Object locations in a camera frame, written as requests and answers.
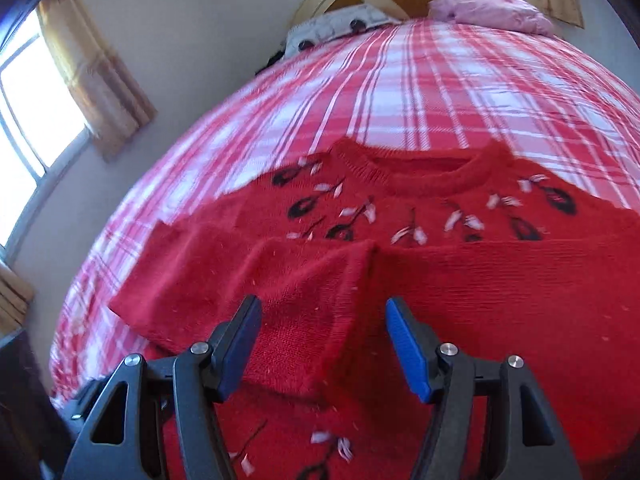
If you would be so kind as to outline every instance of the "sweater collar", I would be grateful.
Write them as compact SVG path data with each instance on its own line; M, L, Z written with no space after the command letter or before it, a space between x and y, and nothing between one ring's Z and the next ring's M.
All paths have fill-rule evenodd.
M509 148L498 140L490 140L481 149L433 150L411 152L364 146L343 137L330 150L335 162L356 179L369 185L382 187L390 194L412 194L421 196L450 196L487 182L492 174L504 171L513 162ZM453 171L441 173L401 173L379 164L381 158L399 161L460 163Z

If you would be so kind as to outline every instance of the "metal pin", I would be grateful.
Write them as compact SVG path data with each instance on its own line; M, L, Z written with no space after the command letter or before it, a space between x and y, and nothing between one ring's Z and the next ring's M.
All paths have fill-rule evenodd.
M524 366L524 359L519 355L511 355L507 359L511 368L522 368Z
M440 345L440 353L448 356L453 356L458 353L458 347L453 343L442 343Z
M191 353L196 355L206 354L209 350L209 344L204 341L194 343L191 345Z
M126 366L136 366L140 364L140 354L131 354L124 358L124 364Z

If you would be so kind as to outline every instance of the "gray wall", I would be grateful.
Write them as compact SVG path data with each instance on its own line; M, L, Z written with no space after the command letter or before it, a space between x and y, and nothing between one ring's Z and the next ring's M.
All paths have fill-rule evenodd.
M84 0L103 36L145 89L158 116L106 164L89 146L24 238L16 271L37 297L28 315L36 357L49 346L66 290L129 188L201 114L265 63L301 0ZM586 30L565 38L640 90L640 53L605 0L581 0Z

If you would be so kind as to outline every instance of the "sweater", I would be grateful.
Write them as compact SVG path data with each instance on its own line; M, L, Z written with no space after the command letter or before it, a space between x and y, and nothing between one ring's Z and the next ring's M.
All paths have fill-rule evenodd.
M385 300L401 296L467 354L521 355L585 478L599 479L640 422L640 371L616 357L640 350L638 226L636 213L498 141L403 152L344 138L159 222L110 308L153 343L150 357L184 351L246 294L261 298L243 386L218 407L252 478L296 478L320 462L318 431L351 444L350 463L328 459L332 479L408 478L430 409L409 392L386 334Z

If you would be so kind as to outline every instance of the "bedspread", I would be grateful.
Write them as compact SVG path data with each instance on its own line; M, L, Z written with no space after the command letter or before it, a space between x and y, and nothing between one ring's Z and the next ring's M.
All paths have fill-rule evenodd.
M408 150L495 137L640 211L639 127L638 96L553 38L417 20L305 51L200 118L129 191L63 305L51 349L54 399L148 347L108 304L159 219L172 222L344 135Z

